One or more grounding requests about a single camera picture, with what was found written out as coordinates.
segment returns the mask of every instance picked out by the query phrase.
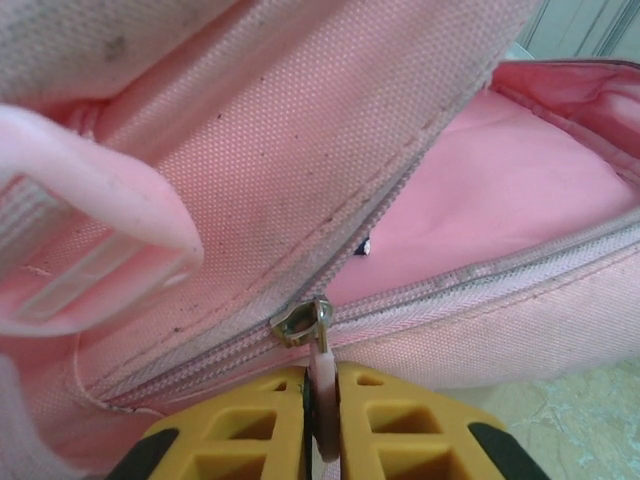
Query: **pink bag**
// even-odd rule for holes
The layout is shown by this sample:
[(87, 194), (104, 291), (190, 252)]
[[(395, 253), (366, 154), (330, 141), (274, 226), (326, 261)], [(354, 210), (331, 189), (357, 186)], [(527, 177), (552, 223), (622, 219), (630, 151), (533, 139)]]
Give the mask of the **pink bag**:
[(305, 364), (320, 295), (430, 388), (640, 353), (640, 71), (491, 80), (535, 3), (5, 1), (0, 478)]

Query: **pink lining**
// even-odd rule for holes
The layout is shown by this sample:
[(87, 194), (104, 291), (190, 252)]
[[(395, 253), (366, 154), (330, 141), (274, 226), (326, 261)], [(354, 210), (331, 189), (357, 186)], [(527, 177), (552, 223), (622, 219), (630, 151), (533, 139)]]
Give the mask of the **pink lining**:
[[(620, 102), (613, 106), (633, 123)], [(640, 205), (638, 188), (583, 143), (499, 93), (480, 92), (372, 232), (371, 256), (351, 259), (329, 285), (329, 298), (344, 305)]]

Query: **zipper pull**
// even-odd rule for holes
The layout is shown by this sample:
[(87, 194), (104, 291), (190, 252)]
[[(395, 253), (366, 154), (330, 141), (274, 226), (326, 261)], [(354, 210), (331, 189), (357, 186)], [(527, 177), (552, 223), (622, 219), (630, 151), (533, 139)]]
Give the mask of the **zipper pull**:
[(325, 462), (340, 456), (338, 371), (327, 338), (332, 317), (331, 303), (325, 297), (317, 297), (287, 309), (270, 322), (273, 333), (287, 347), (309, 344), (307, 378), (312, 392), (312, 430)]

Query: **tiled floor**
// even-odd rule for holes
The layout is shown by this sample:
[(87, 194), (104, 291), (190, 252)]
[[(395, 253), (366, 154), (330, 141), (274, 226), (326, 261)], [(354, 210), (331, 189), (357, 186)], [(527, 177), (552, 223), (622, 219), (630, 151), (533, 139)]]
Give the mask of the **tiled floor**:
[(640, 478), (640, 359), (550, 382), (443, 393), (500, 418), (552, 480)]

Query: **pink backpack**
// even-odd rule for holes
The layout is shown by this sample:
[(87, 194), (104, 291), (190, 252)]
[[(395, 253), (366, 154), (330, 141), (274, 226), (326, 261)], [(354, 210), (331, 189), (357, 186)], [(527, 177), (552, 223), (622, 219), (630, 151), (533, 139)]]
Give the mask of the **pink backpack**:
[(535, 4), (5, 0), (0, 478), (306, 364), (325, 297), (434, 389), (638, 355), (640, 70), (494, 72)]

